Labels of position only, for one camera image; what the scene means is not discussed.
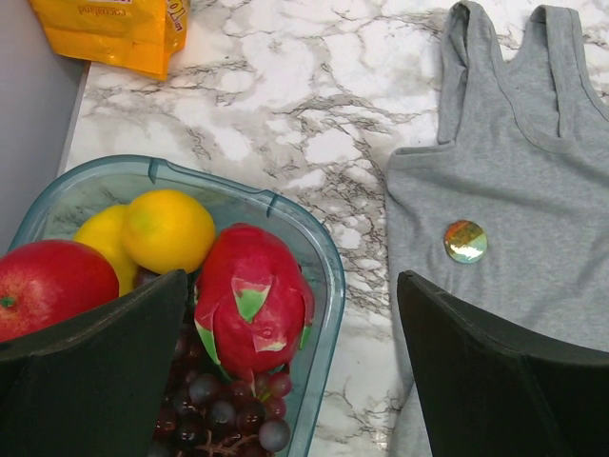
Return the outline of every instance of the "gray tank top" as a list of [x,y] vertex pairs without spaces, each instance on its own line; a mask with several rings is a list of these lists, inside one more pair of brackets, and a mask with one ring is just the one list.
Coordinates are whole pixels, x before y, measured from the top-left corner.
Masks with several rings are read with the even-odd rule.
[[[400,271],[539,333],[609,350],[609,109],[590,83],[578,13],[535,9],[506,63],[483,8],[462,1],[449,12],[442,61],[439,145],[397,149],[386,172],[406,396],[390,455],[400,457],[431,456],[396,306]],[[444,249],[459,220],[487,235],[477,263]]]

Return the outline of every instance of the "transparent bowl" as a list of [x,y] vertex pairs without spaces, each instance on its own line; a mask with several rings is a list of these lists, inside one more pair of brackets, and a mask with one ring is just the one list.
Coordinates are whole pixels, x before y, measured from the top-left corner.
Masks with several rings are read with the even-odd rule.
[[257,190],[166,160],[119,155],[72,169],[37,198],[10,249],[41,239],[70,239],[93,214],[153,189],[178,189],[209,210],[218,229],[236,222],[266,229],[289,245],[313,288],[315,318],[306,346],[291,366],[286,398],[292,436],[278,457],[305,457],[323,400],[344,309],[344,270],[324,227],[305,209],[268,190]]

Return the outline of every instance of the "iridescent disc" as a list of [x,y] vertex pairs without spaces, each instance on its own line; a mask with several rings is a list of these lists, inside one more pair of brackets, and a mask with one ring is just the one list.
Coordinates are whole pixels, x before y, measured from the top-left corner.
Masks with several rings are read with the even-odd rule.
[[451,224],[444,235],[446,252],[460,264],[478,262],[488,249],[486,233],[471,221]]

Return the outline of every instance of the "marble countertop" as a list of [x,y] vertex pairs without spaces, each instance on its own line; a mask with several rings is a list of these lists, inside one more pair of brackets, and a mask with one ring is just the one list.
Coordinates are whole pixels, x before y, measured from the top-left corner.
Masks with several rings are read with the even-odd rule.
[[[343,325],[312,456],[386,454],[403,389],[388,304],[383,170],[436,140],[448,0],[192,0],[167,82],[92,65],[67,159],[164,157],[310,209],[347,275]],[[513,57],[539,3],[480,0]],[[609,101],[609,7],[580,12],[588,67]]]

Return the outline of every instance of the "yellow fruit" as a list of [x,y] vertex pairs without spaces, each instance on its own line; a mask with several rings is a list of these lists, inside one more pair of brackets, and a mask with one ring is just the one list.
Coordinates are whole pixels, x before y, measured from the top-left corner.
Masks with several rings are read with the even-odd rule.
[[201,266],[216,238],[207,210],[179,190],[160,189],[131,202],[123,225],[123,246],[135,262],[158,274],[191,273]]
[[90,217],[73,238],[106,257],[118,277],[120,296],[134,289],[138,268],[123,248],[121,233],[126,214],[127,205],[108,207]]

